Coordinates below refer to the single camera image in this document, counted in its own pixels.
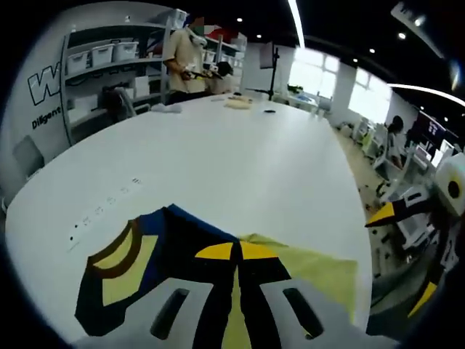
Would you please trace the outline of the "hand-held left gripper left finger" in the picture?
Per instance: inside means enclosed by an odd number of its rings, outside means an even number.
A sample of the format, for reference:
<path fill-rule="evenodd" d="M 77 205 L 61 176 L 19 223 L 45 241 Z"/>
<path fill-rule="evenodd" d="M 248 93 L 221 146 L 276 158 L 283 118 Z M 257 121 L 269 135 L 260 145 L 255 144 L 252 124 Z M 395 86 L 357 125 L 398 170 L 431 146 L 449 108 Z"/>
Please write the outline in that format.
<path fill-rule="evenodd" d="M 102 334 L 75 348 L 221 348 L 232 305 L 233 242 L 208 246 L 187 263 L 186 278 L 166 278 L 111 315 Z"/>

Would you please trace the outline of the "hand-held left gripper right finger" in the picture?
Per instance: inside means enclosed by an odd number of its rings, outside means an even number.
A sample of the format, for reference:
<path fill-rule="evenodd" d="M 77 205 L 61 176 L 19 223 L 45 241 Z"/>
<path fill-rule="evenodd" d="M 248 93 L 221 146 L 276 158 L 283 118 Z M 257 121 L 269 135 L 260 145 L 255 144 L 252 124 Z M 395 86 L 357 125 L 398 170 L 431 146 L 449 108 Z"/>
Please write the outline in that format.
<path fill-rule="evenodd" d="M 242 241 L 240 306 L 254 348 L 396 348 L 351 324 L 344 307 L 290 277 L 272 250 Z"/>

